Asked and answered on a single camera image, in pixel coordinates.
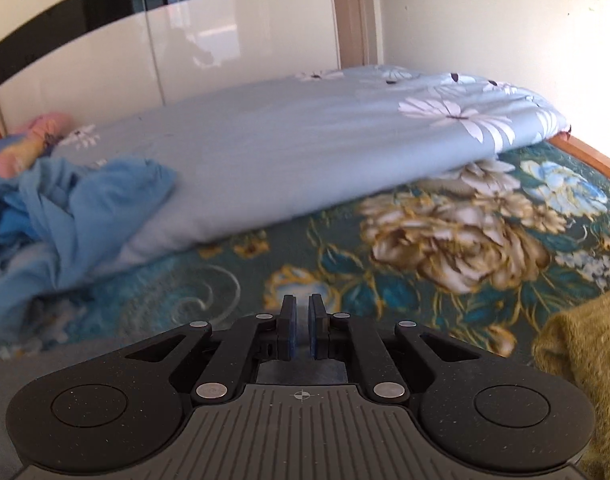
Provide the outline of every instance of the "blue cloth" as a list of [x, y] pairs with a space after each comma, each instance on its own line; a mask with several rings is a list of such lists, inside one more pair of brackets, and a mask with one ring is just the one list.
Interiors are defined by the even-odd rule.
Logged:
[[0, 277], [0, 337], [18, 337], [33, 298], [75, 288], [115, 258], [175, 179], [172, 170], [140, 158], [118, 158], [99, 170], [42, 158], [16, 178], [0, 178], [0, 259], [10, 248], [41, 242]]

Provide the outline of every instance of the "fuzzy green blanket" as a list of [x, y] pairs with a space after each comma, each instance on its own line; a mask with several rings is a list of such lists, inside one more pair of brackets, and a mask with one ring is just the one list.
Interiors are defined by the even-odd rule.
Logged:
[[549, 319], [533, 345], [541, 370], [589, 397], [596, 430], [579, 463], [592, 480], [610, 480], [610, 292]]

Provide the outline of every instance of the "teal floral blanket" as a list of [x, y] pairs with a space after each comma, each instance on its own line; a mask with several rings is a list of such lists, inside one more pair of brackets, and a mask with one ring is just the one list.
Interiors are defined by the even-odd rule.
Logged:
[[540, 143], [42, 298], [0, 358], [196, 319], [225, 328], [319, 293], [330, 312], [413, 319], [529, 361], [549, 316], [609, 289], [610, 181]]

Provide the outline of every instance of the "bed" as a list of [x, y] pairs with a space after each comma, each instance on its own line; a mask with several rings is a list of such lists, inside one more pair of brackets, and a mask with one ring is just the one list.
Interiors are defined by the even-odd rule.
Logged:
[[[330, 312], [369, 316], [381, 324], [411, 318], [528, 361], [531, 341], [551, 314], [610, 289], [610, 181], [541, 142], [567, 124], [536, 94], [470, 76], [432, 77], [435, 83], [428, 85], [402, 68], [368, 67], [296, 78], [306, 92], [334, 102], [335, 116], [313, 115], [315, 108], [301, 106], [284, 87], [271, 84], [261, 86], [269, 92], [265, 100], [262, 92], [246, 88], [246, 105], [235, 114], [222, 95], [203, 99], [201, 106], [213, 115], [203, 115], [202, 126], [216, 129], [209, 149], [195, 152], [209, 168], [196, 174], [209, 181], [199, 190], [205, 207], [192, 217], [198, 243], [179, 251], [187, 241], [176, 240], [177, 247], [165, 248], [171, 255], [150, 261], [162, 248], [152, 252], [148, 246], [147, 252], [132, 238], [120, 258], [99, 269], [89, 284], [33, 301], [22, 337], [0, 339], [0, 358], [101, 337], [148, 335], [196, 319], [224, 328], [239, 316], [278, 310], [285, 294], [306, 304], [309, 294], [319, 293]], [[348, 79], [359, 108], [344, 106], [333, 89], [325, 90], [347, 85]], [[475, 127], [465, 124], [472, 118], [467, 105], [450, 107], [465, 98], [467, 85], [476, 85], [478, 98], [501, 96], [514, 107], [513, 119], [487, 112]], [[424, 102], [406, 98], [420, 87], [437, 95]], [[422, 149], [406, 144], [399, 126], [404, 122], [389, 130], [376, 124], [379, 136], [363, 135], [363, 145], [355, 137], [338, 140], [352, 125], [374, 132], [370, 114], [382, 113], [380, 98], [394, 102], [397, 121], [433, 121], [421, 136]], [[271, 102], [275, 107], [268, 110]], [[448, 103], [445, 113], [438, 110], [441, 102]], [[274, 135], [288, 122], [286, 116], [280, 120], [283, 104], [292, 114], [309, 116], [303, 132], [336, 142], [299, 137], [305, 140], [297, 149], [285, 151]], [[179, 106], [193, 110], [196, 103]], [[357, 110], [362, 117], [356, 117]], [[271, 123], [266, 123], [268, 112]], [[246, 170], [226, 178], [232, 165], [210, 157], [231, 142], [227, 136], [218, 140], [216, 118], [232, 115], [272, 130], [274, 143], [258, 153], [253, 137], [237, 137], [234, 166]], [[174, 117], [178, 126], [181, 116]], [[439, 120], [459, 121], [462, 136], [441, 139], [432, 126]], [[138, 137], [135, 123], [142, 124]], [[170, 124], [168, 116], [152, 112], [83, 129], [52, 156], [102, 166], [125, 153], [162, 154], [160, 162], [173, 164], [178, 151], [161, 150], [171, 136]], [[511, 133], [505, 128], [509, 124]], [[103, 137], [112, 142], [104, 146]], [[380, 158], [361, 158], [365, 150]], [[340, 151], [352, 156], [339, 162], [333, 155]], [[252, 178], [251, 168], [257, 168]], [[144, 229], [150, 234], [141, 239], [160, 234], [151, 223]]]

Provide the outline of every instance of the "pink pillow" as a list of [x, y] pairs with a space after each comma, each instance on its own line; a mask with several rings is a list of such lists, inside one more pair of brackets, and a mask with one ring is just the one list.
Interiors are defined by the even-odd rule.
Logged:
[[13, 131], [12, 135], [27, 133], [40, 137], [45, 141], [46, 146], [54, 146], [69, 133], [71, 127], [72, 119], [69, 115], [50, 112], [22, 124]]

